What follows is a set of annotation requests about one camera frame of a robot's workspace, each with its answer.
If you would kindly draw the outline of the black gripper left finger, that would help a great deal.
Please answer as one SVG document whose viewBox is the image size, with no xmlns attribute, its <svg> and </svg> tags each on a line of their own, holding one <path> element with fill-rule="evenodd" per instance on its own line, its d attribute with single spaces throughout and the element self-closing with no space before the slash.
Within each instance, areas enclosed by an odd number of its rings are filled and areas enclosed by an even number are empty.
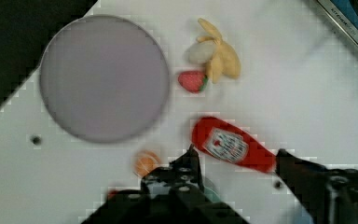
<svg viewBox="0 0 358 224">
<path fill-rule="evenodd" d="M 154 168 L 141 179 L 141 191 L 148 193 L 151 198 L 168 195 L 171 189 L 183 185 L 204 191 L 200 156 L 193 144 L 182 156 L 167 166 Z"/>
</svg>

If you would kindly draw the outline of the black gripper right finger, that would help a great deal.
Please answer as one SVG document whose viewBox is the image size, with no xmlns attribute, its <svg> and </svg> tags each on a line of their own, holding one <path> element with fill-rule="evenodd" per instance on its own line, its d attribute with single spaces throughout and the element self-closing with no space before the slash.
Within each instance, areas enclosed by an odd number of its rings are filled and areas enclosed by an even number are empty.
<svg viewBox="0 0 358 224">
<path fill-rule="evenodd" d="M 329 169 L 280 149 L 275 173 L 314 224 L 358 224 L 357 169 Z"/>
</svg>

